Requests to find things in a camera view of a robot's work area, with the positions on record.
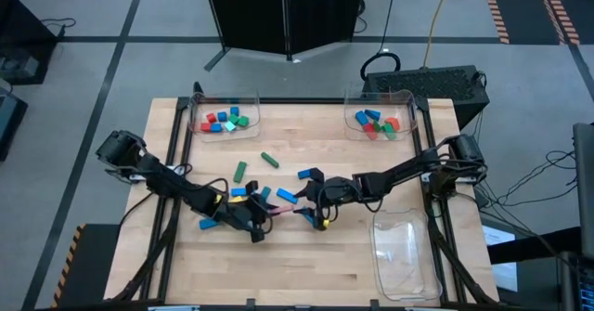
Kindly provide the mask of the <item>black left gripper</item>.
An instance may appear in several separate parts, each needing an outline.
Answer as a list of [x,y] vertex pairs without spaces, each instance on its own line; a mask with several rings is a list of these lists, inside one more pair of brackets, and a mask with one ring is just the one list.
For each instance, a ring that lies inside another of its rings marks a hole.
[[[241,196],[240,201],[233,202],[229,197],[217,202],[217,220],[237,230],[243,230],[250,234],[252,243],[258,243],[265,239],[269,233],[269,212],[277,209],[275,204],[266,202],[262,195],[257,192],[259,184],[257,181],[250,181],[246,186],[246,195]],[[274,219],[278,214],[270,214]]]

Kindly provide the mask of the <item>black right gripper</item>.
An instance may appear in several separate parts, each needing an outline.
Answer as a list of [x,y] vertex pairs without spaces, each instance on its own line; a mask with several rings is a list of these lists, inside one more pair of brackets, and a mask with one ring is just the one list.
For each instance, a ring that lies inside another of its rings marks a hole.
[[324,228],[322,221],[329,219],[330,223],[334,222],[338,218],[340,206],[358,201],[359,190],[351,179],[335,176],[326,180],[317,168],[311,169],[310,178],[309,185],[295,193],[294,198],[306,197],[314,207],[303,206],[296,212],[316,211],[318,226],[314,229],[324,231],[328,227]]

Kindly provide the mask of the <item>clear plastic bin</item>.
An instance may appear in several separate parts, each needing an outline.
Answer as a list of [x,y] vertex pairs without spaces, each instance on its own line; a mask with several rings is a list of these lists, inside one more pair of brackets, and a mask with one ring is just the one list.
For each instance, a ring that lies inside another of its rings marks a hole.
[[434,301],[442,283],[433,263],[433,251],[424,212],[379,211],[370,228],[376,286],[394,302]]
[[[252,138],[259,136],[261,133],[260,97],[256,91],[242,91],[237,97],[206,95],[198,92],[194,93],[190,98],[188,107],[189,117],[187,127],[205,143]],[[225,123],[230,122],[229,115],[231,114],[231,107],[239,108],[239,117],[246,116],[249,118],[250,123],[247,127],[241,127],[237,124],[233,132],[226,130]],[[217,113],[220,111],[226,112],[226,122],[218,121]],[[216,116],[217,121],[215,123],[222,125],[222,131],[220,133],[213,133],[212,131],[202,132],[200,130],[202,123],[209,123],[206,119],[206,115],[209,113],[213,113]]]
[[[370,140],[366,136],[363,126],[356,120],[355,114],[360,110],[363,112],[365,110],[377,110],[381,113],[378,121],[368,117],[369,123],[377,122],[381,126],[381,132],[378,133],[376,140]],[[385,119],[395,117],[400,123],[400,130],[395,132],[396,140],[404,139],[418,127],[416,111],[417,105],[414,97],[407,90],[396,93],[349,91],[345,95],[343,104],[344,133],[351,140],[395,141],[389,140],[382,130]]]

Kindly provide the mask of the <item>black perforated computer case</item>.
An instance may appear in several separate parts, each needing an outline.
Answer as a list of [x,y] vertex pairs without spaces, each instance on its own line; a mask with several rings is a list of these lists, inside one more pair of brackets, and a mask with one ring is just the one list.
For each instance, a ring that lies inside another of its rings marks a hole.
[[411,71],[370,73],[364,93],[395,93],[407,90],[415,98],[451,99],[463,129],[490,102],[486,93],[486,75],[473,65]]

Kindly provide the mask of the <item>black mat orange striped edge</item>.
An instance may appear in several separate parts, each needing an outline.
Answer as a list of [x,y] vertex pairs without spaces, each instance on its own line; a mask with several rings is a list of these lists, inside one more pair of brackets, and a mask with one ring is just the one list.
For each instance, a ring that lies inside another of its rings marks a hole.
[[51,308],[95,305],[104,299],[118,232],[113,224],[75,229]]
[[594,45],[594,0],[545,0],[565,43]]
[[548,0],[486,0],[497,36],[506,45],[563,45]]

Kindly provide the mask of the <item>black room divider panel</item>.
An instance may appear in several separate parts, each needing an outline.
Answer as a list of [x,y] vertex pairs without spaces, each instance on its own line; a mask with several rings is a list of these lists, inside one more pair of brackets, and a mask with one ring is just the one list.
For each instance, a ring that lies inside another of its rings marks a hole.
[[361,0],[209,0],[224,49],[296,54],[353,38]]

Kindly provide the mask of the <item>white lit screen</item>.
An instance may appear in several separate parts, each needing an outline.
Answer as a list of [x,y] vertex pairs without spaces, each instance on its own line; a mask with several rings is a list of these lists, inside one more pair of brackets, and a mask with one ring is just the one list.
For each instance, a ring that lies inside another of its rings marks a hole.
[[[483,226],[484,238],[487,246],[497,245],[507,241],[514,241],[515,235],[503,230]],[[510,292],[518,291],[518,270],[516,263],[492,265],[496,286]]]

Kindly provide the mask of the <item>grey monitor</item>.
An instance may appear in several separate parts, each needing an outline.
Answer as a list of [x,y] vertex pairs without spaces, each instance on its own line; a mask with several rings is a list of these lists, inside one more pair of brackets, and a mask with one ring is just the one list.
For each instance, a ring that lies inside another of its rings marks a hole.
[[594,260],[594,124],[573,126],[582,254]]

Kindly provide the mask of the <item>grey box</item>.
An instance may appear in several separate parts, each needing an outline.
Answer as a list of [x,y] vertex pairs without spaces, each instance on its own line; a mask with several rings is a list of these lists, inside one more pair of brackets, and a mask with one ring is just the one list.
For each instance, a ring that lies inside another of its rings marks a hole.
[[39,62],[33,58],[0,57],[0,78],[5,81],[24,80],[33,78]]

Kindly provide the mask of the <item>black desk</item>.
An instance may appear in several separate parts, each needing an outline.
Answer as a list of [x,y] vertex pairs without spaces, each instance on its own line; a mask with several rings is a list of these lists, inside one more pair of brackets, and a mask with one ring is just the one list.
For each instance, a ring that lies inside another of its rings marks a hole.
[[10,84],[41,84],[57,43],[58,38],[20,0],[0,0],[0,57],[33,57],[39,62],[33,78]]

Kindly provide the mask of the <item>black metal rig frame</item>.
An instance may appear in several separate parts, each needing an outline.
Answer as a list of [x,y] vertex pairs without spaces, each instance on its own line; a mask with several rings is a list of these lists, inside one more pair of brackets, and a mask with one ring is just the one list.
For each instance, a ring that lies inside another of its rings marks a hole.
[[[327,177],[368,171],[384,171],[414,155],[410,138],[397,141],[355,141],[344,133],[343,97],[333,99],[278,98],[260,106],[261,133],[257,137],[205,143],[190,135],[189,156],[183,156],[188,112],[182,111],[174,144],[174,162],[188,160],[194,170],[188,178],[209,182],[229,180],[239,161],[248,164],[245,179],[269,186],[271,202],[288,204],[274,194],[277,188],[296,192],[304,186],[301,170],[317,167]],[[177,98],[153,99],[143,132],[148,151],[163,159],[168,151]],[[453,104],[446,99],[430,100],[435,139],[458,134]],[[266,152],[279,167],[262,157]],[[404,211],[423,209],[420,182],[411,180],[394,188],[383,208]],[[158,200],[152,198],[136,209],[123,225],[110,268],[104,297],[112,298],[132,279],[145,260]],[[482,222],[476,204],[464,197],[448,202],[460,261],[486,294],[498,300]],[[265,241],[252,244],[246,232],[231,227],[200,231],[197,214],[181,208],[165,302],[193,305],[237,305],[255,299],[261,305],[439,305],[427,302],[394,302],[376,288],[375,266],[370,245],[373,214],[362,205],[340,208],[329,230],[315,232],[296,214],[275,217],[274,230]]]

